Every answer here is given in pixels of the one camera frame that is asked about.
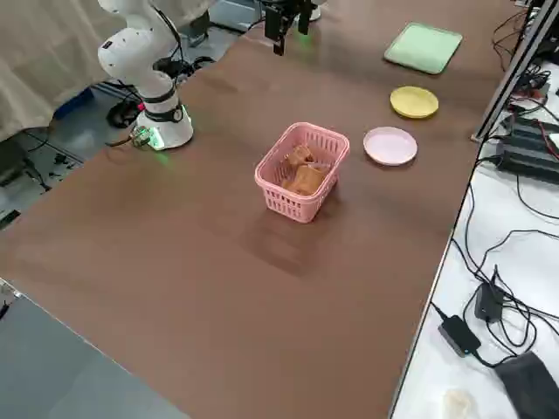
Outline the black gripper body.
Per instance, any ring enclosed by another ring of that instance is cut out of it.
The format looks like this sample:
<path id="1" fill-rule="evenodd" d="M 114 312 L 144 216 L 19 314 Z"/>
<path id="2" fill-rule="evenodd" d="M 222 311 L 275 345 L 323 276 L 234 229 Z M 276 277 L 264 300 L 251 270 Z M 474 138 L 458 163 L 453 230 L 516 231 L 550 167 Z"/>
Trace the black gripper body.
<path id="1" fill-rule="evenodd" d="M 277 6 L 280 8 L 314 8 L 315 4 L 311 0 L 261 0 L 265 6 Z"/>

